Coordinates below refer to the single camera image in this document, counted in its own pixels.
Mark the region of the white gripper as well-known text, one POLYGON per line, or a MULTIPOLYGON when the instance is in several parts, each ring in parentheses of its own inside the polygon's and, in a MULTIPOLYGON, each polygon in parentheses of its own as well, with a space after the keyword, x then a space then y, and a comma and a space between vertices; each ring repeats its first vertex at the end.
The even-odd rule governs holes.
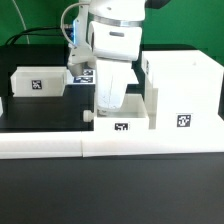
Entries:
POLYGON ((108 116, 108 110, 119 110, 132 73, 130 61, 96 60, 96 99, 100 116, 108 116))

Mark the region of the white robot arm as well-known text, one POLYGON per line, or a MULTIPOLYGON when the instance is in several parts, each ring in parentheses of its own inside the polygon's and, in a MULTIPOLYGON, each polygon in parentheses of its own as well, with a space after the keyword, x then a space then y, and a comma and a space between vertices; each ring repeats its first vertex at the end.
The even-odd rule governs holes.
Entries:
POLYGON ((96 108, 103 114, 120 110, 132 63, 139 57, 142 23, 147 8, 160 9, 171 0, 79 0, 69 38, 67 67, 79 76, 83 67, 95 70, 96 108))

